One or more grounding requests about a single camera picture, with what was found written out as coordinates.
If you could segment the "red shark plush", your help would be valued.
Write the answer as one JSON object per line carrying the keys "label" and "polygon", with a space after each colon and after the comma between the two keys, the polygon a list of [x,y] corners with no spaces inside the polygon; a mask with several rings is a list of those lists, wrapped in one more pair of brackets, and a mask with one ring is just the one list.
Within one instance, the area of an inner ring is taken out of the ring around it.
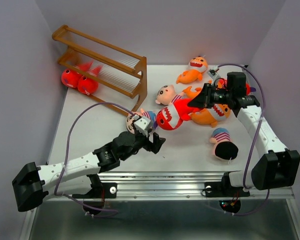
{"label": "red shark plush", "polygon": [[[97,77],[103,68],[102,65],[98,65],[93,70],[89,72],[94,77]],[[80,93],[85,94],[87,96],[92,95],[99,87],[99,83],[89,77],[82,76],[79,79],[77,89]]]}
{"label": "red shark plush", "polygon": [[[78,64],[75,67],[79,70],[87,72],[91,68],[92,64],[93,64],[93,62],[90,61],[90,62]],[[79,84],[79,80],[82,76],[83,75],[80,74],[79,72],[72,70],[70,68],[67,68],[61,74],[61,82],[65,86],[75,89],[75,88],[77,88],[77,86]]]}
{"label": "red shark plush", "polygon": [[[222,78],[221,80],[219,80],[219,83],[223,89],[227,89],[227,80],[225,78]],[[246,87],[246,95],[249,95],[250,93],[255,91],[255,89],[251,88],[248,83],[245,84],[245,87]]]}
{"label": "red shark plush", "polygon": [[163,130],[172,131],[179,128],[184,121],[190,121],[192,119],[190,114],[201,110],[188,106],[190,101],[190,98],[182,98],[165,106],[156,115],[157,125]]}

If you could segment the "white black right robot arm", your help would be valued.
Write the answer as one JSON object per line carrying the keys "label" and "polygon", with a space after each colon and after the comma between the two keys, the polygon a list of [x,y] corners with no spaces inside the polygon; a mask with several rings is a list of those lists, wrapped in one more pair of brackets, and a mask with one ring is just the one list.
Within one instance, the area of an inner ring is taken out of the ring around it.
{"label": "white black right robot arm", "polygon": [[252,169],[227,174],[220,182],[221,192],[232,195],[239,188],[269,190],[290,187],[294,184],[300,154],[290,150],[276,136],[266,119],[264,109],[254,95],[247,94],[246,75],[229,72],[226,87],[217,88],[215,83],[205,83],[201,92],[189,103],[189,107],[212,108],[215,104],[226,104],[242,123],[252,138],[252,149],[257,149],[259,161]]}

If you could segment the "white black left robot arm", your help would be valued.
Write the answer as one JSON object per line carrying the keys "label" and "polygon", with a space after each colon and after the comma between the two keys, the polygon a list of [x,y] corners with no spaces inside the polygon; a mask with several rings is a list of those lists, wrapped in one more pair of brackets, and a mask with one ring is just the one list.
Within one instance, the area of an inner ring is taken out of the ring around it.
{"label": "white black left robot arm", "polygon": [[40,166],[27,163],[12,180],[17,210],[27,212],[52,197],[67,196],[69,192],[60,188],[62,183],[113,170],[141,149],[157,154],[165,141],[156,132],[150,140],[141,133],[124,131],[106,145],[64,163]]}

